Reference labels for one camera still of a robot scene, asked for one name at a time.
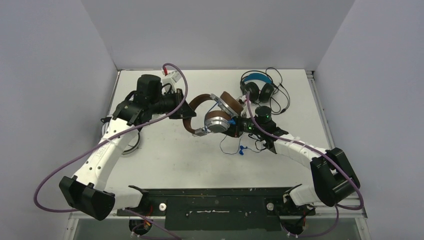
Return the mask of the brown headphones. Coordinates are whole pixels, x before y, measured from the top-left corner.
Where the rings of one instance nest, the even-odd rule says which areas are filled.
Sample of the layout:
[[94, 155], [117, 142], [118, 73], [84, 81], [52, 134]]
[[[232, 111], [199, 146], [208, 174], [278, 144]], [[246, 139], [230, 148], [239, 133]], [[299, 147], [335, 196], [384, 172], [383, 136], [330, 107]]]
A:
[[213, 107], [209, 109], [203, 118], [203, 127], [192, 128], [191, 117], [182, 120], [185, 130], [193, 136], [203, 137], [209, 133], [219, 134], [227, 131], [233, 122], [233, 118], [240, 117], [244, 110], [243, 104], [226, 91], [220, 96], [206, 93], [198, 95], [188, 105], [192, 110], [196, 110], [207, 101], [214, 101], [213, 107], [219, 107], [219, 110], [214, 110]]

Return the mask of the white black headphones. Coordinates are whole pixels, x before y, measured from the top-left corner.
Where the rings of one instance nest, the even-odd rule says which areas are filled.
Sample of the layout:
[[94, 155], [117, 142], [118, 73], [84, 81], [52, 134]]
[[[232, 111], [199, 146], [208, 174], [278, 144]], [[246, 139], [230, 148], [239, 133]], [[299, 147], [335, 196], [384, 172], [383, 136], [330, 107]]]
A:
[[[109, 128], [109, 122], [112, 119], [111, 115], [108, 115], [106, 117], [103, 117], [100, 119], [100, 122], [102, 123], [101, 127], [101, 136], [103, 137], [106, 134], [106, 131]], [[124, 148], [122, 155], [130, 155], [133, 152], [135, 152], [141, 144], [141, 134], [140, 132], [137, 132], [137, 135], [129, 142], [129, 144]]]

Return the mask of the black blue headphones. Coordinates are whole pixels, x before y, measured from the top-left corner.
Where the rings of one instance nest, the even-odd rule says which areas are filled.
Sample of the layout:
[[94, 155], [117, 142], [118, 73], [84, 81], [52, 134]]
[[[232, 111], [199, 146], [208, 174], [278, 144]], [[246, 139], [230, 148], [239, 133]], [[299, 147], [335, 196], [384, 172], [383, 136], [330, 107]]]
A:
[[249, 99], [255, 103], [268, 103], [276, 90], [272, 78], [265, 72], [248, 71], [247, 75], [240, 78], [240, 90], [246, 95], [250, 93]]

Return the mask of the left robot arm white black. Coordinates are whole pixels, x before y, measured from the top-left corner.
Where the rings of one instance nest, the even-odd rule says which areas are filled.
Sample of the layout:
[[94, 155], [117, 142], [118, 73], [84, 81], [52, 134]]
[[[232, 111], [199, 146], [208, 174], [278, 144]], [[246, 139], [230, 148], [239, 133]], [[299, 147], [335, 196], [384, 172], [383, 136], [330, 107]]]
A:
[[176, 88], [184, 79], [178, 71], [164, 77], [143, 74], [136, 89], [120, 102], [95, 150], [72, 177], [63, 177], [59, 188], [67, 203], [96, 220], [104, 220], [113, 210], [130, 208], [137, 215], [145, 214], [150, 202], [140, 189], [106, 191], [109, 176], [127, 145], [141, 129], [152, 124], [154, 115], [170, 119], [195, 116], [186, 102], [187, 92]]

